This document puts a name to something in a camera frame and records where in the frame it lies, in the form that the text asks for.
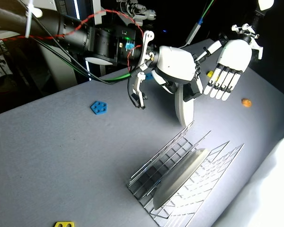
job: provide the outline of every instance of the white zip tie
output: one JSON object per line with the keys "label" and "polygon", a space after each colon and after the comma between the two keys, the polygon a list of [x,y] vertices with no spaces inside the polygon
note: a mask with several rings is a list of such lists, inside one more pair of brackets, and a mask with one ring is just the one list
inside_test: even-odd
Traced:
{"label": "white zip tie", "polygon": [[27,12],[27,27],[25,30],[25,38],[29,38],[30,35],[30,28],[32,25],[32,14],[34,10],[34,0],[29,0],[29,3],[27,5],[28,12]]}

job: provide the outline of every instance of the dish rack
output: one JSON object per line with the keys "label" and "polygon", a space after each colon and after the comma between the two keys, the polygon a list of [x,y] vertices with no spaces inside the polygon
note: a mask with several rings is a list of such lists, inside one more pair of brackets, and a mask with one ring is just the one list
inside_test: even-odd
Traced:
{"label": "dish rack", "polygon": [[212,149],[205,161],[197,168],[183,186],[159,209],[153,206],[155,188],[189,152],[210,134],[205,134],[196,144],[185,135],[193,122],[184,128],[154,157],[145,163],[129,180],[128,189],[160,227],[185,227],[192,221],[206,197],[222,177],[223,173],[242,150],[244,144],[227,152],[230,141]]}

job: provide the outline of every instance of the led light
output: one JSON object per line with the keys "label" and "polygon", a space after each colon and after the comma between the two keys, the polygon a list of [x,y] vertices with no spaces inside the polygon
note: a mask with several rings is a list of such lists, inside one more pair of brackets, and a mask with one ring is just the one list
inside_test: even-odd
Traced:
{"label": "led light", "polygon": [[74,3],[75,3],[75,10],[76,10],[77,19],[80,20],[80,14],[79,14],[79,8],[78,8],[77,0],[74,0]]}
{"label": "led light", "polygon": [[89,62],[88,61],[85,61],[85,64],[86,64],[86,69],[88,72],[90,72],[89,70]]}

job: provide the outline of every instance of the gray table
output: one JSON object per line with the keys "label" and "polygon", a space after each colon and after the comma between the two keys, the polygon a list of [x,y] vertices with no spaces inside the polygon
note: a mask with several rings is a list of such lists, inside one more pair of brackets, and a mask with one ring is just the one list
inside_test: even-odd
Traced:
{"label": "gray table", "polygon": [[[187,50],[200,54],[210,43]],[[216,57],[203,64],[205,72],[214,69]],[[126,82],[87,82],[0,114],[0,226],[72,220],[78,227],[155,227],[126,183],[181,126],[173,95],[153,80],[142,89],[149,98],[145,110],[133,107]],[[242,107],[242,97],[252,108]],[[89,106],[96,100],[108,103],[108,113],[93,114]],[[246,145],[193,226],[212,225],[283,136],[284,95],[248,69],[227,102],[208,96],[195,102],[187,138],[195,142],[209,130],[204,146]]]}

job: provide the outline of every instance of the red wire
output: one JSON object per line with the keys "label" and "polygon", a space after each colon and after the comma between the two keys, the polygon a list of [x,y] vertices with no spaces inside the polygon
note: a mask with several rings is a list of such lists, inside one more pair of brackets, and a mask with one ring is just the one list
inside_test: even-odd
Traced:
{"label": "red wire", "polygon": [[[129,16],[127,16],[126,14],[124,13],[120,13],[118,11],[115,11],[115,10],[110,10],[110,9],[105,9],[105,10],[101,10],[101,11],[98,11],[94,14],[91,14],[89,15],[85,20],[81,21],[81,23],[79,24],[79,26],[77,26],[73,31],[70,31],[68,33],[65,33],[65,34],[57,34],[57,35],[53,35],[53,37],[65,37],[66,35],[71,35],[71,34],[74,34],[76,31],[80,30],[82,28],[82,26],[88,22],[90,19],[92,19],[95,15],[99,14],[99,13],[103,13],[103,12],[108,12],[108,13],[116,13],[118,15],[121,15],[129,20],[131,20],[138,28],[139,30],[141,31],[141,34],[142,34],[142,37],[143,37],[143,31],[142,29],[140,28],[139,25],[136,24],[136,22]],[[53,37],[51,36],[45,36],[45,37],[42,37],[42,36],[37,36],[37,35],[30,35],[29,37],[31,38],[36,38],[36,39],[53,39]],[[5,39],[0,39],[2,41],[8,41],[8,40],[16,40],[16,39],[20,39],[20,38],[25,38],[23,35],[19,35],[19,36],[15,36],[15,37],[9,37],[9,38],[5,38]]]}
{"label": "red wire", "polygon": [[130,71],[130,69],[129,69],[129,56],[131,55],[131,53],[132,53],[132,51],[134,50],[134,49],[136,49],[136,48],[139,48],[139,47],[141,47],[142,45],[137,45],[137,46],[135,46],[134,48],[132,48],[129,52],[128,52],[128,54],[127,54],[127,69],[128,69],[128,71]]}

